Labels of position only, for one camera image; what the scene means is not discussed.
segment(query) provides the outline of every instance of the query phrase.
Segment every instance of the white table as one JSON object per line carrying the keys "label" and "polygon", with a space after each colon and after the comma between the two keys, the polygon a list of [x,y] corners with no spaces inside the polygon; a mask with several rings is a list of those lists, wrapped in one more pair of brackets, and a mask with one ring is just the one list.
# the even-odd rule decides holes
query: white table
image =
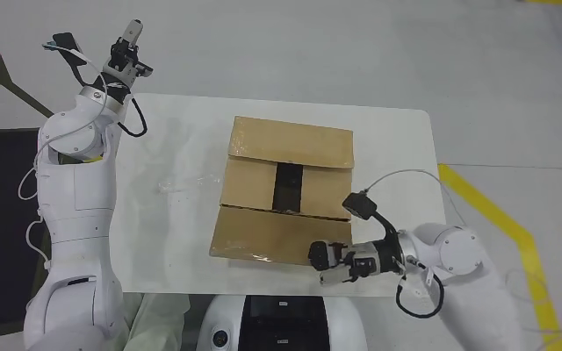
{"label": "white table", "polygon": [[[360,190],[402,168],[421,168],[437,175],[426,112],[158,94],[138,94],[136,99],[148,133],[138,139],[125,134],[121,138],[118,200],[110,232],[112,266],[123,291],[394,295],[398,277],[390,273],[324,288],[310,267],[228,260],[210,257],[208,250],[234,116],[353,130],[353,189]],[[132,105],[126,125],[133,131],[141,129]],[[439,184],[426,175],[392,176],[371,190],[370,197],[397,229],[445,223]],[[352,231],[354,242],[384,235],[374,219],[353,219]]]}

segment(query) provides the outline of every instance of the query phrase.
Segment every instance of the brown cardboard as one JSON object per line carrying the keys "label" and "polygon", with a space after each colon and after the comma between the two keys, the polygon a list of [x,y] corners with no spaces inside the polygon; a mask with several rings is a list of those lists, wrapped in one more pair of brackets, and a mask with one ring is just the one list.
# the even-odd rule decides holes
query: brown cardboard
{"label": "brown cardboard", "polygon": [[352,131],[236,117],[228,154],[210,255],[308,264],[313,241],[351,242]]}
{"label": "brown cardboard", "polygon": [[349,222],[222,206],[209,254],[307,265],[317,240],[351,244]]}

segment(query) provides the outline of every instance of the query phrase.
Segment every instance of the box flap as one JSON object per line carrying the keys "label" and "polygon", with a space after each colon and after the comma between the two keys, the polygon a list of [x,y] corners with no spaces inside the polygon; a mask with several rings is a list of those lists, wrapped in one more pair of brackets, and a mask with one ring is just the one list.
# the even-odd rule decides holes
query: box flap
{"label": "box flap", "polygon": [[351,223],[221,206],[209,255],[308,265],[317,240],[351,245]]}
{"label": "box flap", "polygon": [[228,154],[308,166],[353,168],[353,132],[237,116]]}

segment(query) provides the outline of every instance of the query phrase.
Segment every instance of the gray floor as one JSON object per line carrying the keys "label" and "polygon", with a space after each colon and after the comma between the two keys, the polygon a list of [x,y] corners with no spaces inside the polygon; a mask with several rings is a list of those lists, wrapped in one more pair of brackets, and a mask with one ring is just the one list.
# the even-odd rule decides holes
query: gray floor
{"label": "gray floor", "polygon": [[[454,168],[534,234],[562,320],[562,6],[513,0],[4,0],[0,51],[14,81],[54,111],[67,110],[78,85],[60,55],[42,51],[40,43],[50,33],[71,31],[101,65],[132,18],[145,24],[140,58],[155,68],[135,84],[136,92],[427,111],[437,160],[463,165]],[[0,128],[44,123],[6,90],[0,90],[0,114]],[[455,200],[501,272],[520,269],[514,242]],[[456,220],[450,208],[447,215]],[[192,303],[186,340],[194,340],[205,301]],[[355,302],[371,350],[459,349],[439,319],[407,319],[388,299]],[[522,323],[537,327],[532,304],[518,307]],[[527,349],[541,343],[537,333],[524,337]]]}

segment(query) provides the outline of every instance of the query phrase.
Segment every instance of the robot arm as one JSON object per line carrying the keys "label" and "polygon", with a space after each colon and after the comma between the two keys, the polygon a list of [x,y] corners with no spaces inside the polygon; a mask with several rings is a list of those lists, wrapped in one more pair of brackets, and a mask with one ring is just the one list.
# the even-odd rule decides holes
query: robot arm
{"label": "robot arm", "polygon": [[[425,224],[396,233],[377,213],[366,192],[350,194],[343,206],[359,218],[375,217],[386,229],[382,240],[347,247],[316,241],[309,260],[321,272],[321,283],[355,282],[385,272],[402,274],[425,268],[426,287],[436,310],[418,318],[439,316],[460,345],[469,351],[522,350],[513,300],[476,233],[460,226]],[[436,275],[438,283],[431,283]]]}
{"label": "robot arm", "polygon": [[[76,107],[54,114],[40,129],[38,213],[51,235],[52,259],[25,315],[26,349],[99,350],[121,327],[122,291],[110,262],[109,227],[124,99],[137,76],[152,72],[136,55],[141,29],[139,20],[132,21],[112,47],[104,80],[83,86]],[[79,50],[68,35],[54,39],[46,47]],[[73,68],[82,64],[67,61]],[[60,155],[91,162],[62,164]]]}

